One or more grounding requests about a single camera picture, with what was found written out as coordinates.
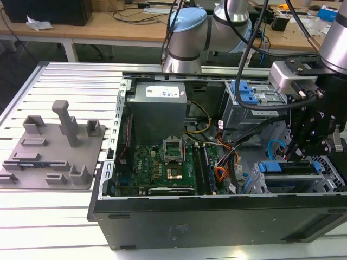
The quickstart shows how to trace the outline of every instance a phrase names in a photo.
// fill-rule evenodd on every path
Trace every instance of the black cable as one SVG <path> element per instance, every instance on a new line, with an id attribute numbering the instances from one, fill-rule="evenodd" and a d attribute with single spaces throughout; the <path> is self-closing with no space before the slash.
<path id="1" fill-rule="evenodd" d="M 172 3 L 172 6 L 173 7 L 175 4 L 176 4 L 177 0 L 175 0 L 173 3 Z M 181 0 L 178 4 L 178 8 L 177 8 L 177 11 L 176 11 L 176 14 L 175 14 L 175 17 L 173 18 L 172 20 L 172 24 L 170 25 L 170 21 L 168 21 L 168 25 L 169 25 L 169 30 L 166 32 L 166 37 L 165 37 L 165 40 L 163 42 L 163 46 L 162 46 L 162 53 L 161 53 L 161 57 L 160 57 L 160 63 L 162 64 L 163 61 L 166 59 L 166 53 L 167 53 L 167 50 L 168 50 L 168 46 L 170 44 L 170 41 L 171 41 L 171 38 L 172 38 L 172 35 L 174 34 L 174 28 L 175 28 L 175 23 L 176 23 L 176 19 L 177 19 L 177 16 L 178 16 L 178 13 L 181 9 L 183 5 L 183 1 Z"/>
<path id="2" fill-rule="evenodd" d="M 276 118 L 269 118 L 259 125 L 255 126 L 254 128 L 247 131 L 245 134 L 243 134 L 240 138 L 237 139 L 237 141 L 234 143 L 233 147 L 237 148 L 240 145 L 242 145 L 244 142 L 247 142 L 251 137 L 255 136 L 256 134 L 260 134 L 268 125 L 273 124 L 275 122 L 284 121 L 286 119 L 285 115 L 278 116 Z M 219 166 L 223 166 L 235 153 L 235 149 L 230 150 L 229 153 L 227 153 L 220 163 Z"/>
<path id="3" fill-rule="evenodd" d="M 4 24 L 5 24 L 6 27 L 10 30 L 10 32 L 12 33 L 12 35 L 16 37 L 16 39 L 19 41 L 19 43 L 20 43 L 21 45 L 23 45 L 23 48 L 27 51 L 27 53 L 29 54 L 29 56 L 35 61 L 36 64 L 38 64 L 38 62 L 37 62 L 37 60 L 34 58 L 34 56 L 30 53 L 30 51 L 28 51 L 28 49 L 27 49 L 26 46 L 23 44 L 23 42 L 17 37 L 17 35 L 11 30 L 11 28 L 10 28 L 9 25 L 7 24 L 7 22 L 6 22 L 5 18 L 4 18 L 3 12 L 2 12 L 3 10 L 4 10 L 4 8 L 2 7 L 2 8 L 0 9 L 0 15 L 1 15 L 1 18 L 2 18 L 2 20 L 3 20 L 3 22 L 4 22 Z"/>
<path id="4" fill-rule="evenodd" d="M 265 10 L 266 10 L 268 2 L 269 2 L 269 0 L 265 0 L 265 2 L 264 2 L 263 8 L 261 9 L 261 12 L 260 12 L 259 20 L 256 24 L 254 32 L 252 33 L 252 35 L 250 37 L 249 45 L 246 48 L 246 51 L 245 51 L 245 53 L 242 57 L 241 63 L 240 63 L 239 71 L 237 72 L 237 76 L 235 79 L 235 97 L 236 97 L 236 100 L 241 107 L 255 110 L 255 111 L 278 111 L 278 110 L 289 110 L 289 109 L 296 109 L 296 108 L 310 106 L 317 101 L 317 98 L 315 95 L 312 97 L 309 97 L 305 101 L 300 101 L 300 102 L 296 102 L 296 103 L 292 103 L 292 104 L 286 104 L 286 105 L 278 105 L 278 106 L 258 106 L 258 105 L 247 104 L 247 103 L 242 101 L 241 94 L 240 94 L 240 81 L 241 81 L 242 72 L 243 72 L 243 69 L 245 67 L 249 51 L 250 51 L 252 44 L 255 40 L 256 34 L 259 31 L 261 21 L 262 21 L 264 14 L 265 14 Z"/>
<path id="5" fill-rule="evenodd" d="M 242 42 L 244 42 L 245 44 L 249 45 L 249 41 L 246 40 L 241 34 L 240 32 L 237 30 L 237 28 L 235 27 L 235 25 L 232 23 L 232 21 L 230 20 L 229 17 L 229 13 L 228 13 L 228 0 L 224 0 L 224 13 L 226 16 L 226 19 L 229 23 L 229 26 L 232 28 L 232 30 L 234 31 L 234 33 L 236 33 L 236 35 L 241 39 Z M 269 53 L 267 51 L 264 51 L 262 49 L 259 49 L 255 46 L 253 46 L 253 43 L 251 44 L 251 48 L 259 53 L 268 55 L 270 57 L 296 57 L 296 56 L 303 56 L 303 55 L 311 55 L 311 56 L 317 56 L 319 55 L 318 53 L 288 53 L 288 54 L 275 54 L 275 53 Z"/>
<path id="6" fill-rule="evenodd" d="M 298 26 L 300 27 L 300 29 L 302 30 L 303 34 L 306 36 L 306 38 L 310 38 L 311 35 L 309 34 L 309 32 L 306 30 L 305 26 L 303 25 L 303 23 L 301 22 L 297 12 L 295 12 L 294 7 L 292 6 L 292 3 L 290 0 L 286 0 L 286 3 L 289 7 L 289 10 L 291 11 L 295 21 L 297 21 Z"/>
<path id="7" fill-rule="evenodd" d="M 112 17 L 117 20 L 117 21 L 121 21 L 121 22 L 124 22 L 124 23 L 141 23 L 141 22 L 147 22 L 149 20 L 152 20 L 153 18 L 157 18 L 159 16 L 163 16 L 163 15 L 167 15 L 167 14 L 160 14 L 160 15 L 155 15 L 155 16 L 152 16 L 152 17 L 148 17 L 148 18 L 145 18 L 145 19 L 141 19 L 141 20 L 135 20 L 135 21 L 127 21 L 127 20 L 124 20 L 124 19 L 119 19 L 117 17 L 115 17 L 114 15 L 117 14 L 117 12 L 114 12 Z"/>

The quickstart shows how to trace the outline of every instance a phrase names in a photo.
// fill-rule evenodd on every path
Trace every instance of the yellow wire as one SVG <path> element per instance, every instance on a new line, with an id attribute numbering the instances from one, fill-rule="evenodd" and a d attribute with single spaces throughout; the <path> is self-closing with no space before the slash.
<path id="1" fill-rule="evenodd" d="M 212 120 L 211 120 L 211 118 L 210 118 L 210 115 L 209 115 L 209 114 L 207 113 L 207 111 L 206 111 L 200 104 L 198 104 L 197 102 L 191 101 L 191 103 L 197 105 L 201 110 L 204 111 L 204 113 L 205 113 L 205 114 L 207 115 L 207 117 L 208 117 L 208 124 L 207 124 L 207 127 L 206 127 L 205 129 L 198 130 L 198 131 L 185 131 L 185 132 L 183 132 L 183 133 L 184 133 L 184 134 L 201 134 L 201 133 L 204 133 L 204 132 L 206 132 L 208 129 L 210 129 L 210 127 L 211 127 L 211 122 L 212 122 Z"/>

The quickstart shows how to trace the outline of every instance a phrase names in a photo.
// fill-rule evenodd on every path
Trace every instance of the white paper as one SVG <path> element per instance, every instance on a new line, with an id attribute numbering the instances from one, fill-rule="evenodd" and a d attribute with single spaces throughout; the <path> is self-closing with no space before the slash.
<path id="1" fill-rule="evenodd" d="M 148 86 L 146 88 L 147 98 L 179 98 L 178 87 Z"/>
<path id="2" fill-rule="evenodd" d="M 26 22 L 27 26 L 29 26 L 30 28 L 32 28 L 32 30 L 35 30 L 35 31 L 48 30 L 53 28 L 50 22 L 36 21 L 34 19 L 31 19 L 29 16 L 27 16 L 27 20 L 28 20 Z"/>
<path id="3" fill-rule="evenodd" d="M 232 193 L 236 194 L 236 187 L 230 183 L 229 189 L 231 190 Z"/>

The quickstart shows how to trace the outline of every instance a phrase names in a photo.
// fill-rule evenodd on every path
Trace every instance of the white label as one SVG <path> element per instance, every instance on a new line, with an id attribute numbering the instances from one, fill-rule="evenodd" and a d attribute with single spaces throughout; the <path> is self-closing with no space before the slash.
<path id="1" fill-rule="evenodd" d="M 223 120 L 218 120 L 218 129 L 220 129 L 220 130 L 224 129 L 224 122 L 223 122 Z"/>
<path id="2" fill-rule="evenodd" d="M 230 183 L 229 189 L 232 191 L 232 193 L 236 194 L 236 187 Z"/>
<path id="3" fill-rule="evenodd" d="M 148 86 L 146 88 L 147 98 L 179 98 L 178 87 Z"/>

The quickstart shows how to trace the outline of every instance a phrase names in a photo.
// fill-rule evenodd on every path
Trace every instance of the blue cable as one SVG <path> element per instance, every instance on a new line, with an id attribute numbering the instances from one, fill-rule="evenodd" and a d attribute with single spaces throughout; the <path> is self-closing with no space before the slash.
<path id="1" fill-rule="evenodd" d="M 269 155 L 270 160 L 274 161 L 275 158 L 273 158 L 271 154 L 271 146 L 274 142 L 279 142 L 281 146 L 286 147 L 286 144 L 282 142 L 281 140 L 273 139 L 267 144 L 267 154 Z"/>

